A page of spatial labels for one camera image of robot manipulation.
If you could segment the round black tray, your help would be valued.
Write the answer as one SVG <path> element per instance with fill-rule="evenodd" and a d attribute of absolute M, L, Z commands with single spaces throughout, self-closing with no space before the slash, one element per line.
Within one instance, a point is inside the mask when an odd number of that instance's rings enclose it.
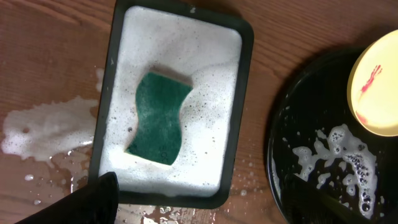
<path fill-rule="evenodd" d="M 397 138 L 370 133 L 348 106 L 349 73 L 361 53 L 347 48 L 316 58 L 275 101 L 267 174 L 286 221 L 281 191 L 296 175 L 370 223 L 397 222 Z"/>

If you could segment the yellow plate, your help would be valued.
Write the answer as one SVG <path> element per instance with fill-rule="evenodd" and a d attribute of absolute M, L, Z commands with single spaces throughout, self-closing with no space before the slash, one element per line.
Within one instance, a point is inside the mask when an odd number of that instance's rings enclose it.
<path fill-rule="evenodd" d="M 370 133 L 397 136 L 397 31 L 367 47 L 351 69 L 347 100 L 355 119 Z"/>

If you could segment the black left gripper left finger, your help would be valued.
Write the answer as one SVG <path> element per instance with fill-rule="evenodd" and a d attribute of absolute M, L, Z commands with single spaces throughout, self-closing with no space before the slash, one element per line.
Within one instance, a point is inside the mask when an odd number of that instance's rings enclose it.
<path fill-rule="evenodd" d="M 114 224 L 118 203 L 117 176 L 108 172 L 17 224 Z"/>

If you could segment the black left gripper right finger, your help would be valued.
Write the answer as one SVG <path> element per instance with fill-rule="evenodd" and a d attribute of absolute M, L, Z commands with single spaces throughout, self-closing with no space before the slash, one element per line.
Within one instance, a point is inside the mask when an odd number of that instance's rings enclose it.
<path fill-rule="evenodd" d="M 370 223 L 296 175 L 285 178 L 281 202 L 289 223 Z"/>

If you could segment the green yellow sponge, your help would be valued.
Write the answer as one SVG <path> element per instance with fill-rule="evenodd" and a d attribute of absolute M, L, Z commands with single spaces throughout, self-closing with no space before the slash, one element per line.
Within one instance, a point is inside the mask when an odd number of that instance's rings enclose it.
<path fill-rule="evenodd" d="M 172 165 L 182 145 L 180 109 L 192 86 L 150 72 L 136 90 L 138 127 L 126 151 Z"/>

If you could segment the black rectangular soapy tray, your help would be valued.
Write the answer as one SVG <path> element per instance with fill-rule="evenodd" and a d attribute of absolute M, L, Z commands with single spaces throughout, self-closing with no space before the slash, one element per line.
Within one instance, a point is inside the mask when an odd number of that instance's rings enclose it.
<path fill-rule="evenodd" d="M 228 199 L 254 31 L 180 1 L 117 1 L 88 182 L 119 202 L 213 209 Z"/>

